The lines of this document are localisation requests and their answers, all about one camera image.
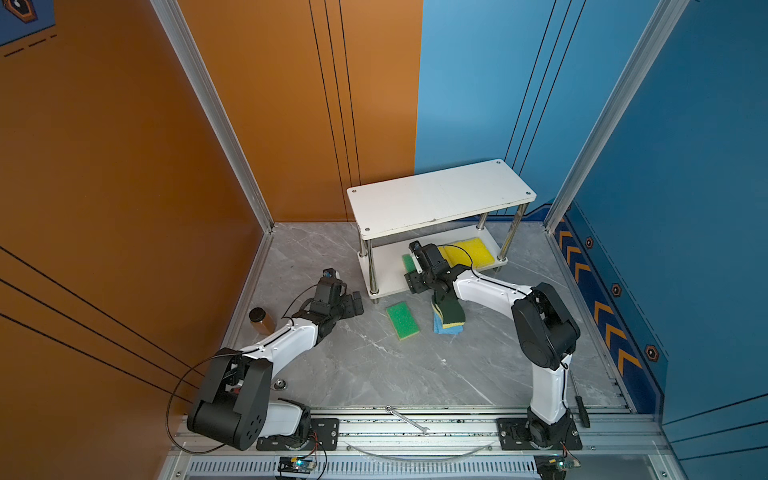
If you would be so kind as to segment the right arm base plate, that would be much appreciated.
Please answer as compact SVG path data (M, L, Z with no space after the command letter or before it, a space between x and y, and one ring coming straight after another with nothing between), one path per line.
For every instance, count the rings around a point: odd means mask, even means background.
M583 449L576 423L568 414L552 425L538 419L499 418L496 427L501 449L505 451Z

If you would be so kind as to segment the blue sponge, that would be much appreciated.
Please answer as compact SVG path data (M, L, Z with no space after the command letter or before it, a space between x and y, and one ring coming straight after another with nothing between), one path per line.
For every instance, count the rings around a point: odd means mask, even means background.
M441 335L458 335L464 331L464 325L458 324L452 327L444 327L442 321L435 317L433 320L433 331Z

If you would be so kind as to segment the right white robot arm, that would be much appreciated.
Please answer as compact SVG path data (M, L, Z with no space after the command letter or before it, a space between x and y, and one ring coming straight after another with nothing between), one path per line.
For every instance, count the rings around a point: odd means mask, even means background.
M473 302L514 323L520 349L532 366L532 397L526 432L535 449L583 447L569 408L570 363L580 328L555 288L548 283L516 285L476 272L471 264L451 266L435 244L409 244L415 269L404 275L411 293L432 293L435 318L443 327L465 322L461 303Z

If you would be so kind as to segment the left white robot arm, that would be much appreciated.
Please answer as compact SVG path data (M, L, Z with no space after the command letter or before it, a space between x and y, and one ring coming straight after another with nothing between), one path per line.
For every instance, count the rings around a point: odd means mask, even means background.
M309 440L311 409L297 401L274 399L276 376L301 354L318 346L341 320L364 313L362 296L328 269L286 323L242 349L223 348L208 366L187 414L193 433L240 451L261 438L276 438L298 449Z

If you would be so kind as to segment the green yellow wavy sponge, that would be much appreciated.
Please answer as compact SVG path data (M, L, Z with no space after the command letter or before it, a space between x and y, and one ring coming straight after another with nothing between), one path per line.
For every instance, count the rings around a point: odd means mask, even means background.
M459 300L453 295L432 295L431 304L436 325L447 330L462 327L466 322L465 312Z

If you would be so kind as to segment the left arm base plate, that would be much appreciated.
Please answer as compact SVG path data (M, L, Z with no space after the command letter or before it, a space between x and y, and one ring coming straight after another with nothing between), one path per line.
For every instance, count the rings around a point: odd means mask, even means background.
M305 439L297 436L271 436L259 438L258 451L299 451L309 452L319 448L320 452L336 451L338 447L340 420L338 418L311 418Z

